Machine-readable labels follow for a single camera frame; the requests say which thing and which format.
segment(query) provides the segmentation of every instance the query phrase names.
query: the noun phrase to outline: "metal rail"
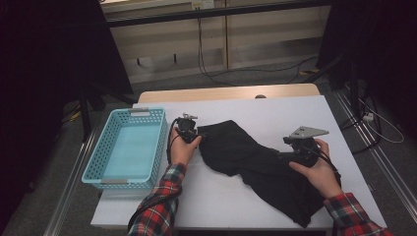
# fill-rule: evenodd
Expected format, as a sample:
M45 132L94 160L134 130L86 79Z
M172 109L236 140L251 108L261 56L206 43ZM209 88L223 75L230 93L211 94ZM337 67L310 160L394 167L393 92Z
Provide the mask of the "metal rail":
M350 103L348 102L348 97L345 95L337 94L339 98L340 105L342 106L344 112L348 117L354 117L352 111L349 109ZM372 144L376 139L372 136L368 127L366 127L363 122L355 125L356 131L361 137L362 141L368 146ZM396 169L393 167L392 163L389 161L389 158L386 156L381 147L376 146L370 148L370 153L374 160L378 163L383 173L386 175L389 183L392 185L393 189L398 194L402 203L410 213L411 217L417 223L417 198L414 195L413 191L408 187L407 183L402 179Z
M336 2L337 0L285 1L285 2L279 2L279 3L204 9L204 10L199 10L199 11L187 11L187 12L169 13L169 14L144 16L144 17L121 18L121 19L108 20L107 22L101 22L101 23L66 25L66 26L62 26L62 28L64 29L70 29L70 28L78 29L78 28L88 28L88 27L119 28L119 27L128 27L128 26L145 25L145 24L153 24L153 23L183 21L183 20L190 20L190 19L202 19L202 18L223 17L223 16L250 14L250 13L321 7L321 6L332 5Z

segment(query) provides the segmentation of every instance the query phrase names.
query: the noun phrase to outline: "red plaid shirt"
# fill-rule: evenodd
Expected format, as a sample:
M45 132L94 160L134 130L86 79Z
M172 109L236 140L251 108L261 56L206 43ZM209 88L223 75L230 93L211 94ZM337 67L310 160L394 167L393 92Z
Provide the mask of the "red plaid shirt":
M369 218L351 193L325 200L325 207L336 222L341 235L392 235Z
M138 208L155 199L178 193L186 170L187 167L183 164L169 165L158 185L153 188ZM325 206L336 221L341 235L392 235L374 223L350 193L325 200ZM171 235L177 207L178 200L176 199L148 208L135 220L129 236Z
M141 208L146 203L178 193L186 171L187 167L183 164L169 165L159 183L144 198L138 208ZM175 199L148 208L135 220L129 231L129 236L171 235L177 207L178 199Z

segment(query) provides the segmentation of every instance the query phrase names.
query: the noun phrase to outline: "blue plastic basket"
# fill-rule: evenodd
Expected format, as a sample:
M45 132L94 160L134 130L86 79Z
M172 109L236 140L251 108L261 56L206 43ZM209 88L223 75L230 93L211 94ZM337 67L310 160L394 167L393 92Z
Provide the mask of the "blue plastic basket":
M117 109L103 128L82 181L97 189L149 189L166 136L163 108Z

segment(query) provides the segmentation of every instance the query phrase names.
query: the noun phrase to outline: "floor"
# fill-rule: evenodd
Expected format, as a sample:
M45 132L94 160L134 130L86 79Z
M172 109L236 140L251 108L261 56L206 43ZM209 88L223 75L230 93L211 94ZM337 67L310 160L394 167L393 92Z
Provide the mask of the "floor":
M208 57L211 55L215 58L218 52L208 52ZM252 55L263 55L265 51L253 52ZM177 74L169 75L166 70L159 70L160 73L148 73L148 76L144 76L143 81L138 81L141 70L144 68L137 68L134 62L127 63L127 71L132 80L135 94L132 97L137 98L145 90L158 90L158 89L192 89L192 88L213 88L224 87L223 84L216 83L215 81L235 86L253 86L253 85L275 85L286 84L289 81L297 83L304 78L298 76L297 69L310 70L314 68L314 60L307 61L302 66L298 67L303 57L309 58L312 51L307 50L307 53L300 53L297 58L290 58L285 63L282 61L272 61L272 57L266 59L265 65L261 65L260 60L254 60L253 65L257 65L256 71L236 70L232 73L219 75L213 78L208 78L200 73L200 68L186 66L183 69L178 70ZM169 60L167 56L164 58L154 59L157 60ZM196 65L196 55L189 55L184 61L189 61ZM143 60L143 66L150 59ZM211 70L217 70L217 63L209 63L208 66ZM248 64L242 59L242 66L245 68ZM336 121L341 124L349 118L346 114L346 110L343 108L343 98L338 97L339 94L343 94L344 91L332 91L328 86L328 78L318 80L316 82L318 88L323 94L330 106L331 111ZM110 110L119 107L128 107L127 104L118 102L112 97L103 98L107 107L104 111L90 110L90 117L93 125L99 129L105 120L106 115ZM71 110L76 103L68 104L65 110ZM394 121L395 119L385 110L382 104L378 104L381 116L385 117L388 121ZM346 142L352 150L362 148L365 146L364 141L358 134L358 127L350 127L343 131ZM400 137L398 133L386 122L383 124L383 132L385 136L393 140L398 140ZM81 119L77 119L74 122L65 122L62 125L59 139L57 139L55 148L51 152L48 161L44 165L44 169L41 174L33 180L34 191L28 193L16 213L12 217L8 228L3 235L125 235L125 230L104 230L89 225L92 218L95 206L99 199L100 192L91 187L80 183L80 180L76 181L74 186L67 186L69 177L74 173L73 166L77 163L80 156L80 150L85 147L82 143L83 138L83 126ZM405 136L404 142L401 144L393 144L386 140L382 140L380 144L373 148L377 149L379 155L385 155L389 162L392 164L394 170L398 173L401 179L404 181L405 186L408 187L411 193L416 193L417 190L417 175L415 175L415 169L417 167L417 142L414 138ZM378 161L377 154L374 154L373 149L371 151L366 150L355 154L355 160L358 163L366 181L372 188L372 194L387 222L388 228L394 233L394 235L412 235L413 232L417 232L417 221L409 213L410 208L405 206L405 199L401 198L395 189L395 183L389 180L387 174L384 172L384 168ZM86 160L82 160L82 165L85 165ZM74 188L74 194L72 196L63 196L68 188ZM63 219L58 223L58 227L51 227L51 220L53 221L56 214L57 206L65 197L69 197L69 207L64 208Z

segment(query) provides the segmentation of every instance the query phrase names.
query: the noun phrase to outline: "human hand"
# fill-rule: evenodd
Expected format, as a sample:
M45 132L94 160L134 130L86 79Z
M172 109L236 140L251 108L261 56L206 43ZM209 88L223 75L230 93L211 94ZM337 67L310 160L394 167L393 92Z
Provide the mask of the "human hand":
M173 129L169 139L169 144L171 145L171 163L183 163L188 165L188 162L193 157L194 150L202 141L202 137L197 136L192 143L187 144L179 137L177 130L178 128Z
M328 143L319 139L315 139L315 141L320 147L320 150L329 156ZM317 163L311 168L293 161L289 162L289 166L300 174L306 176L310 183L318 189L321 195L326 199L343 193L336 181L336 178L334 177L333 169L321 158L319 158Z

